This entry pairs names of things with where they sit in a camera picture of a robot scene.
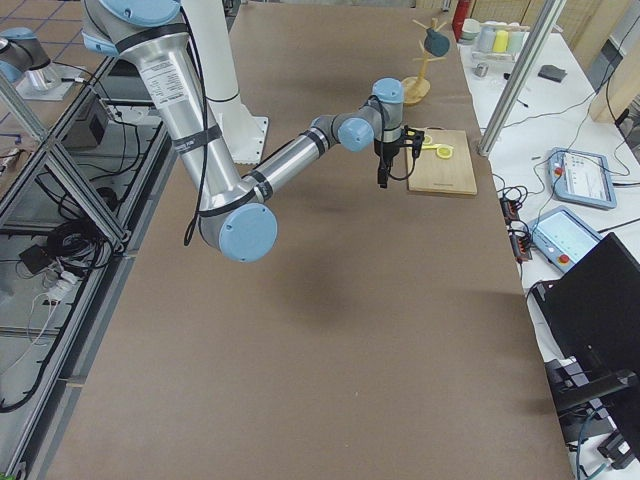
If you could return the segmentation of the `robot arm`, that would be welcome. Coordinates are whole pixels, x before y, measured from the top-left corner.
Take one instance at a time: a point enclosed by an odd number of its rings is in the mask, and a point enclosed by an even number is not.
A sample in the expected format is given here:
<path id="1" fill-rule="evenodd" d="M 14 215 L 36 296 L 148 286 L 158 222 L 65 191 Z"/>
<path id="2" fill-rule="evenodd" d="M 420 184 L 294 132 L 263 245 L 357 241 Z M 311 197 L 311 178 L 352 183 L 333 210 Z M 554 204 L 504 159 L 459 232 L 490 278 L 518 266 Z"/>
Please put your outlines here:
<path id="1" fill-rule="evenodd" d="M 136 67 L 198 189 L 185 235 L 198 230 L 231 260 L 253 262 L 271 250 L 278 226 L 267 201 L 334 145 L 354 152 L 373 146 L 380 187 L 391 179 L 401 149 L 414 157 L 421 152 L 423 132 L 402 123 L 401 83 L 383 78 L 358 110 L 316 118 L 241 175 L 230 148 L 248 147 L 259 127 L 238 98 L 222 5 L 85 1 L 82 7 L 85 46 Z"/>

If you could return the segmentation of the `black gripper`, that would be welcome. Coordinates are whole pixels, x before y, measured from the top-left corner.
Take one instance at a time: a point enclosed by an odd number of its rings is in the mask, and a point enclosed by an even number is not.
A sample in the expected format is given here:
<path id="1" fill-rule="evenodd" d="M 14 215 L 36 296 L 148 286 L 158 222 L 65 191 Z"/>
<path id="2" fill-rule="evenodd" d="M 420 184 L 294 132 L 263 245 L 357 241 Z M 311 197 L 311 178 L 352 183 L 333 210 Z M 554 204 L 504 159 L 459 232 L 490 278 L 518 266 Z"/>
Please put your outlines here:
<path id="1" fill-rule="evenodd" d="M 414 129 L 409 125 L 405 125 L 400 136 L 400 147 L 408 148 L 411 151 L 411 157 L 418 159 L 421 154 L 424 139 L 425 132 L 423 130 Z M 387 189 L 394 156 L 384 153 L 382 150 L 380 150 L 377 155 L 379 159 L 377 184 L 381 189 Z"/>

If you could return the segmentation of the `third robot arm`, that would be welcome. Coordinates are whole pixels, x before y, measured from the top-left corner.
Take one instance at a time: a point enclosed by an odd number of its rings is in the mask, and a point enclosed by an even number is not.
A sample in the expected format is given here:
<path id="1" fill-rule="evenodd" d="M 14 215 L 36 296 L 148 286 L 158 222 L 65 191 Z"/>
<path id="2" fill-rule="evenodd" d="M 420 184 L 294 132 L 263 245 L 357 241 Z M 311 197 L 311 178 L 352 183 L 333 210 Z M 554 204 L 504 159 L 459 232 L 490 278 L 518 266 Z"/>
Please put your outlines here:
<path id="1" fill-rule="evenodd" d="M 25 100 L 62 101 L 71 89 L 35 33 L 26 27 L 1 32 L 1 73 Z"/>

